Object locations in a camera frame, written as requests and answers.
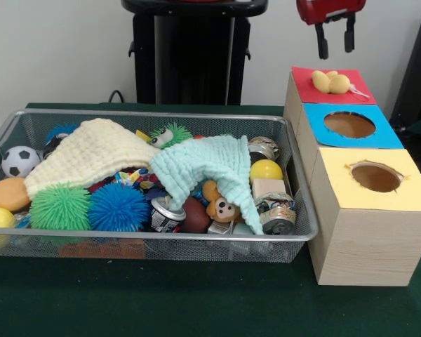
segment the wire mesh basket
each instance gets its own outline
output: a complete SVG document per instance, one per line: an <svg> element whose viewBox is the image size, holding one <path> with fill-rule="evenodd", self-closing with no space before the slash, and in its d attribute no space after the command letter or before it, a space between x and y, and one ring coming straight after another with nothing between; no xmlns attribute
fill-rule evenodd
<svg viewBox="0 0 421 337"><path fill-rule="evenodd" d="M170 122L195 135L223 133L248 139L265 136L281 148L278 164L288 175L295 198L295 232L290 235L230 235L151 232L60 231L0 228L9 244L0 256L140 258L158 260L291 262L318 231L314 205L302 170L290 124L281 117L152 112L79 110L23 110L12 114L0 128L0 180L2 154L13 146L42 149L48 132L58 124L80 124L107 118L128 130L150 131Z"/></svg>

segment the green fuzzy toy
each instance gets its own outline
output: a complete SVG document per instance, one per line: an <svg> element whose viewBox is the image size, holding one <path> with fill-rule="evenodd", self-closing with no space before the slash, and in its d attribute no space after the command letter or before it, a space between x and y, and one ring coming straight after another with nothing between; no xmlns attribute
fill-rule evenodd
<svg viewBox="0 0 421 337"><path fill-rule="evenodd" d="M40 191L29 213L39 230L90 230L87 212L90 195L80 187L60 185Z"/></svg>
<svg viewBox="0 0 421 337"><path fill-rule="evenodd" d="M193 138L193 135L184 126L178 126L175 122L168 123L163 128L158 128L151 132L150 136L152 139L149 144L161 150Z"/></svg>

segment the light green knitted blanket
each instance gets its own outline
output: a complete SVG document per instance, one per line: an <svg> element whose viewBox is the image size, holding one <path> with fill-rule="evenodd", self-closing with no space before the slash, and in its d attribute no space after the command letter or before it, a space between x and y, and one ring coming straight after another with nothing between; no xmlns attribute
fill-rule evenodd
<svg viewBox="0 0 421 337"><path fill-rule="evenodd" d="M189 139L163 150L149 163L178 210L203 180L215 180L220 194L240 207L243 219L255 234L263 234L251 197L248 139L232 136Z"/></svg>

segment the googly eyes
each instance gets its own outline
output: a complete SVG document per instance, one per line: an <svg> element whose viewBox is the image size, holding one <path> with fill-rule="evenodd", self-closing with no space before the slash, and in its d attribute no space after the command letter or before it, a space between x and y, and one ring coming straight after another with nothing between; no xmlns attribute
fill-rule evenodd
<svg viewBox="0 0 421 337"><path fill-rule="evenodd" d="M165 128L164 130L162 130L159 136L152 138L150 143L154 147L160 149L166 143L170 142L172 139L173 139L173 132Z"/></svg>

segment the spiky ball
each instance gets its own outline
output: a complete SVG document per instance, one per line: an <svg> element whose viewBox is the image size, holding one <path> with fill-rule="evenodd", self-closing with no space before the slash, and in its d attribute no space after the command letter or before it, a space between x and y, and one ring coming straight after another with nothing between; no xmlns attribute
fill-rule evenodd
<svg viewBox="0 0 421 337"><path fill-rule="evenodd" d="M193 138L193 135L184 126L178 126L176 122L169 123L163 128L158 128L151 132L150 136L152 139L149 143L162 150L181 143L186 139Z"/></svg>
<svg viewBox="0 0 421 337"><path fill-rule="evenodd" d="M65 134L69 135L73 131L75 131L78 128L78 125L76 124L60 124L55 126L47 135L47 138L45 139L45 143L49 143L50 140L52 140L56 135Z"/></svg>
<svg viewBox="0 0 421 337"><path fill-rule="evenodd" d="M89 230L89 193L80 187L60 185L40 191L29 213L32 228L41 230Z"/></svg>
<svg viewBox="0 0 421 337"><path fill-rule="evenodd" d="M89 220L93 230L137 232L149 220L149 204L131 186L109 184L92 194Z"/></svg>

